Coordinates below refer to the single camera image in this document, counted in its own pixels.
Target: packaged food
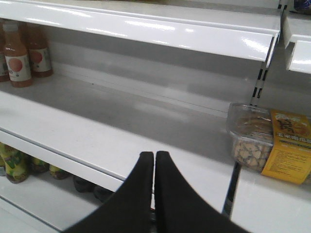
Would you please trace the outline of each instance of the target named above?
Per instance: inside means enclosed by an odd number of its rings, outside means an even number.
[[[63,169],[60,169],[59,167],[56,167],[54,165],[50,165],[50,174],[53,176],[53,178],[57,180],[62,180],[64,178],[67,178],[70,173],[64,171]]]
[[[300,14],[311,15],[311,0],[295,0],[294,8]]]
[[[274,144],[270,110],[232,103],[228,111],[227,131],[233,138],[234,159],[246,168],[262,172]],[[311,183],[311,174],[304,183]]]
[[[32,157],[30,167],[31,170],[36,173],[43,173],[49,170],[50,165],[40,159]]]
[[[0,143],[0,155],[5,162],[5,175],[12,183],[20,183],[27,179],[29,170],[24,153]]]

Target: plastic bottle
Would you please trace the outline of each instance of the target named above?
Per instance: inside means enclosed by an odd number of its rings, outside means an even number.
[[[50,165],[40,159],[32,157],[30,167],[34,172],[43,173],[49,170]]]
[[[53,176],[53,178],[57,180],[62,180],[64,178],[67,178],[70,175],[70,173],[54,165],[50,165],[50,174]]]
[[[4,48],[4,31],[2,29],[2,25],[4,23],[4,19],[0,18],[0,82],[5,82],[9,81],[9,71],[8,71],[8,66],[5,61],[5,56],[3,53],[3,48]]]
[[[27,23],[27,26],[27,40],[32,74],[39,78],[51,76],[53,70],[49,55],[48,42],[39,25]]]
[[[5,162],[0,156],[0,176],[5,176]]]
[[[3,25],[5,32],[4,55],[9,70],[11,84],[14,87],[26,87],[33,84],[28,52],[20,40],[18,23],[9,21]]]
[[[28,43],[27,43],[27,23],[18,21],[18,30],[20,34],[20,40],[23,43],[23,45],[27,48]]]
[[[0,143],[0,155],[5,162],[5,175],[12,183],[20,183],[27,179],[29,171],[24,153]]]

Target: lower shelf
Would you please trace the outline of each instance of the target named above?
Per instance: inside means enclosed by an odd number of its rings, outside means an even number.
[[[100,205],[101,202],[92,193],[79,193],[75,190],[72,176],[64,180],[55,180],[46,172],[31,175],[19,184],[13,184],[6,177],[0,177],[0,208],[11,212],[12,215],[20,215],[18,217],[21,223],[17,222],[16,227],[23,225],[24,221],[38,232],[62,231],[89,215]],[[7,232],[20,231],[13,228]]]
[[[242,169],[231,220],[253,233],[309,233],[311,186]]]
[[[43,231],[37,229],[41,228],[43,224],[36,223],[36,226],[32,226],[25,222],[24,219],[17,217],[15,214],[12,214],[2,208],[2,202],[0,201],[0,225],[1,232],[18,232],[18,233],[57,233],[57,231],[45,227]]]
[[[0,99],[1,142],[112,191],[140,152],[166,150],[222,211],[234,166],[225,118],[59,75],[1,83]]]

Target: yellow label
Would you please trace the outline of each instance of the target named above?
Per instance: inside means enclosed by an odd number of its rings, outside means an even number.
[[[311,127],[306,116],[271,110],[274,146],[262,175],[296,184],[311,172]]]

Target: store shelf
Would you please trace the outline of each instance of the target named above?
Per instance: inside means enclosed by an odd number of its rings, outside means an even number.
[[[284,22],[284,42],[288,50],[286,68],[311,74],[311,17],[289,13]]]
[[[1,232],[19,232],[19,233],[57,233],[56,230],[51,228],[45,228],[43,231],[38,230],[27,224],[24,219],[16,217],[10,212],[0,207],[0,225]]]
[[[259,106],[311,116],[310,74],[286,70],[284,42],[276,47]]]
[[[0,85],[0,141],[115,191],[141,151],[167,150],[222,210],[233,170],[225,118],[53,75]]]
[[[242,169],[231,219],[253,233],[309,233],[311,186],[297,186]]]
[[[256,61],[280,31],[279,10],[191,1],[8,0],[0,9],[2,18]]]
[[[19,215],[22,221],[29,222],[28,225],[34,225],[33,227],[42,233],[62,231],[101,205],[92,193],[77,192],[72,176],[64,180],[55,180],[46,172],[31,175],[19,184],[12,184],[5,177],[0,177],[0,187],[0,206],[6,208],[7,212]],[[24,215],[16,213],[12,208],[18,208]],[[34,224],[34,220],[29,220],[30,217],[40,223]],[[18,231],[14,228],[8,232]]]

